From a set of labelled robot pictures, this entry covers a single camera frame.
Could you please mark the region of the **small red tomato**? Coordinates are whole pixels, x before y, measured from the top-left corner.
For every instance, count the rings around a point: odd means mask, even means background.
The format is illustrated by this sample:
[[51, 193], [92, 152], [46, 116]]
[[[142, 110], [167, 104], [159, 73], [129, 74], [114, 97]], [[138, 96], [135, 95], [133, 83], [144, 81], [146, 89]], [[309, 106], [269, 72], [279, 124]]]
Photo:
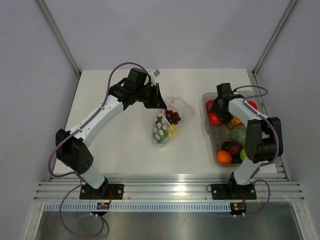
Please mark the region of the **small red tomato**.
[[219, 126], [222, 124], [221, 118], [214, 112], [208, 113], [208, 121], [211, 126]]

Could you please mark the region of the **yellow pear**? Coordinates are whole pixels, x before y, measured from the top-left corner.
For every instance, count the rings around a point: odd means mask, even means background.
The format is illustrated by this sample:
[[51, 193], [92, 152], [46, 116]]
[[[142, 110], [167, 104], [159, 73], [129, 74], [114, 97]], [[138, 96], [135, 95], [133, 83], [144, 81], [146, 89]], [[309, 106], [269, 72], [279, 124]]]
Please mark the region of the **yellow pear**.
[[172, 136], [176, 132], [176, 124], [172, 123], [171, 125], [168, 126], [167, 128], [167, 134], [168, 136]]

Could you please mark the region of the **green bell pepper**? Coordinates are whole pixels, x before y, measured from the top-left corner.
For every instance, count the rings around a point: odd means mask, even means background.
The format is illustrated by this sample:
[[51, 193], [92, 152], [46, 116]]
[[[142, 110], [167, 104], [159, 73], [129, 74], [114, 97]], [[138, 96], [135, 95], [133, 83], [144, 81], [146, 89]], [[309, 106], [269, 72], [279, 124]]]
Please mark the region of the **green bell pepper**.
[[167, 132], [164, 132], [163, 135], [159, 133], [153, 133], [152, 137], [155, 140], [155, 143], [159, 145], [165, 145], [170, 141], [170, 138]]

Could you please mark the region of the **dark grape bunch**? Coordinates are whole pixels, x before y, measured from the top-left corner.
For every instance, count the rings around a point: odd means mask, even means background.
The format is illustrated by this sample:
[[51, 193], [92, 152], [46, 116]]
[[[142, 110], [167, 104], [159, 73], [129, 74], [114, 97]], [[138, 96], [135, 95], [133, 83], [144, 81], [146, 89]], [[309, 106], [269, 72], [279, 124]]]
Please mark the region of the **dark grape bunch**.
[[179, 121], [181, 120], [181, 117], [177, 111], [173, 111], [171, 109], [166, 109], [165, 110], [165, 118], [168, 120], [170, 124], [178, 124]]

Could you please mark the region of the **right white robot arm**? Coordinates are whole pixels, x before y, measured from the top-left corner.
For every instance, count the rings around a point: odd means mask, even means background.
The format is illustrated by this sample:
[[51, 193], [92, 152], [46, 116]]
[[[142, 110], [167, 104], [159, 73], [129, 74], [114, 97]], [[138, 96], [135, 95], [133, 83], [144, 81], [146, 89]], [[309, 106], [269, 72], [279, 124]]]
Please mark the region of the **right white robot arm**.
[[232, 89], [230, 83], [217, 85], [217, 97], [208, 107], [228, 124], [237, 117], [246, 127], [244, 149], [246, 157], [232, 172], [226, 183], [211, 184], [214, 200], [255, 200], [255, 176], [265, 166], [271, 165], [283, 154], [282, 126], [277, 117], [269, 117]]

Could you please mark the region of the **clear dotted zip bag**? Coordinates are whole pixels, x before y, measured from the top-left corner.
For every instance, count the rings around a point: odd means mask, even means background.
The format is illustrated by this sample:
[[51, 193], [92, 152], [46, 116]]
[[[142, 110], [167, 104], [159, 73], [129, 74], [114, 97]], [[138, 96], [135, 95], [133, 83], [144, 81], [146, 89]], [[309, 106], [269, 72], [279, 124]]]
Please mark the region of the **clear dotted zip bag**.
[[161, 109], [156, 117], [151, 132], [151, 142], [157, 148], [163, 148], [195, 116], [195, 111], [181, 96], [166, 97], [166, 109]]

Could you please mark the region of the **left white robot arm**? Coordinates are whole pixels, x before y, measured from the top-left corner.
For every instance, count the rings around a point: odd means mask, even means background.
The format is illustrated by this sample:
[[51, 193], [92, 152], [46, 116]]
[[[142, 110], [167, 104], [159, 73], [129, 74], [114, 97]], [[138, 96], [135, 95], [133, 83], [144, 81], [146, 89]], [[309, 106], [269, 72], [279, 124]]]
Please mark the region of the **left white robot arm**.
[[166, 109], [155, 81], [159, 74], [158, 69], [132, 68], [127, 77], [109, 87], [105, 99], [85, 119], [69, 131], [60, 129], [56, 133], [56, 157], [82, 181], [81, 200], [123, 198], [124, 185], [110, 184], [98, 171], [89, 146], [112, 119], [136, 102], [143, 103], [147, 109]]

